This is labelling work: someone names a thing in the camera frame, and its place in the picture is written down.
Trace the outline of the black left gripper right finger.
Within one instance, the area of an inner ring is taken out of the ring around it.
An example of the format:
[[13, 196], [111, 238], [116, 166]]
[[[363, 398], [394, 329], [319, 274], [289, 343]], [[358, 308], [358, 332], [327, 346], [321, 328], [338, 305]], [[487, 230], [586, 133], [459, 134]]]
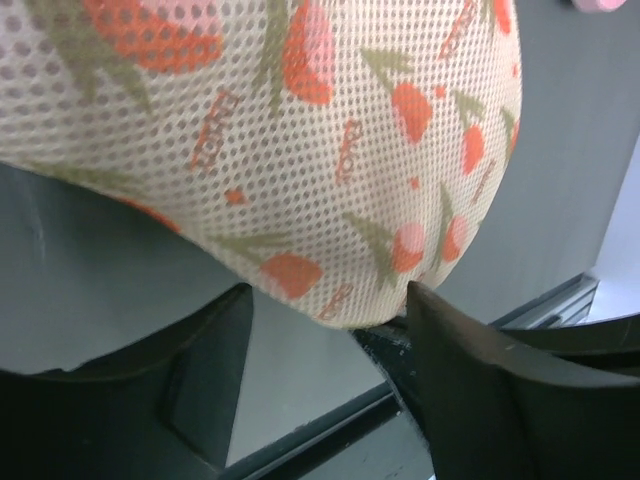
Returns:
[[639, 319], [483, 324], [419, 283], [354, 339], [424, 438], [439, 479], [635, 479]]

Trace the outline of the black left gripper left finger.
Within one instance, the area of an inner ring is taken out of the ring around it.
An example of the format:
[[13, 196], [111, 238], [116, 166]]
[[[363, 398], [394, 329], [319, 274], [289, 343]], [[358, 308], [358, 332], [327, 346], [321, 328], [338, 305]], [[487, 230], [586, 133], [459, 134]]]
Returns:
[[239, 284], [71, 371], [1, 375], [5, 479], [218, 479], [253, 320]]

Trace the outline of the floral mesh laundry bag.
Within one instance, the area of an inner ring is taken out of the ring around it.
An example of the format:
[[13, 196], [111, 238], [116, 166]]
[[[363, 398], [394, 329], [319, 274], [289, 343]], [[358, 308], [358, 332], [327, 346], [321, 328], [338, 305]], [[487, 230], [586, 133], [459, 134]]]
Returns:
[[332, 328], [398, 314], [516, 146], [512, 1], [5, 1], [1, 160], [141, 209]]

